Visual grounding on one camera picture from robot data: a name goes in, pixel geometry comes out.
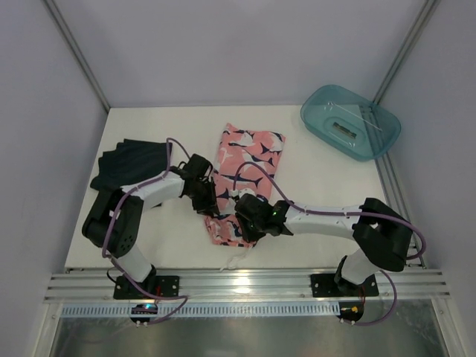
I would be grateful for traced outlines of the pink patterned shorts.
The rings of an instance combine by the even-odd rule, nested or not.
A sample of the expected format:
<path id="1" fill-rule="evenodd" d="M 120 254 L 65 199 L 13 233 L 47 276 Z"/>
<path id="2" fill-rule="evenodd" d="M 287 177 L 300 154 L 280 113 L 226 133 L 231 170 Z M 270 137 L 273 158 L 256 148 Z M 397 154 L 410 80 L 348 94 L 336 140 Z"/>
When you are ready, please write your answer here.
<path id="1" fill-rule="evenodd" d="M 263 201 L 271 197 L 272 185 L 286 136 L 272 131 L 239 129 L 227 124 L 222 132 L 213 165 L 219 215 L 205 217 L 205 227 L 214 245 L 250 248 L 234 215 L 234 189 L 247 190 Z"/>

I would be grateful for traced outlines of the navy blue shorts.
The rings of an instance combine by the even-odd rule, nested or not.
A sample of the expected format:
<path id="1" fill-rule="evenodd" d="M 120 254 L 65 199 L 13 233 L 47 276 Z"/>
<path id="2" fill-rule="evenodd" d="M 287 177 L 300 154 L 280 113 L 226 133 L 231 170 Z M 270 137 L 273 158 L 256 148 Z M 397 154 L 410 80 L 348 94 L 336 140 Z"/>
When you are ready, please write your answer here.
<path id="1" fill-rule="evenodd" d="M 125 139 L 99 157 L 98 174 L 91 180 L 97 191 L 91 212 L 111 216 L 116 210 L 143 213 L 176 199 L 184 181 L 173 172 L 172 141 Z"/>

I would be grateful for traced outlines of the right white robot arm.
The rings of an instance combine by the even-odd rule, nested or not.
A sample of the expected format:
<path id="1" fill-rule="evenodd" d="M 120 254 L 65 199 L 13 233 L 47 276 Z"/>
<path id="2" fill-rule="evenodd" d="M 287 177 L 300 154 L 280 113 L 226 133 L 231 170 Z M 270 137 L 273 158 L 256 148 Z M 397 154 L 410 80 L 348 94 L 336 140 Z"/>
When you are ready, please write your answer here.
<path id="1" fill-rule="evenodd" d="M 401 272 L 413 230 L 410 223 L 382 201 L 367 198 L 348 208 L 320 209 L 280 200 L 274 205 L 250 193 L 234 197 L 235 217 L 246 242 L 298 234 L 323 234 L 354 241 L 358 249 L 341 259 L 333 277 L 345 296 L 361 292 L 365 280 L 380 270 Z"/>

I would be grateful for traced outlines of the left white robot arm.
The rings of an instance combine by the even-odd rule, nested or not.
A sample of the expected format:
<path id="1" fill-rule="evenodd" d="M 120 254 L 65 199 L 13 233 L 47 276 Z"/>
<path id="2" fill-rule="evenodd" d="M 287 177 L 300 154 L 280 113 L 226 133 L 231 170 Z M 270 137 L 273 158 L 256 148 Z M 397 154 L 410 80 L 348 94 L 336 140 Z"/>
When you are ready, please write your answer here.
<path id="1" fill-rule="evenodd" d="M 216 216 L 219 209 L 212 172 L 212 163 L 194 154 L 187 162 L 168 167 L 152 178 L 103 188 L 86 217 L 82 234 L 131 280 L 143 283 L 154 269 L 136 243 L 143 212 L 186 196 L 195 212 Z"/>

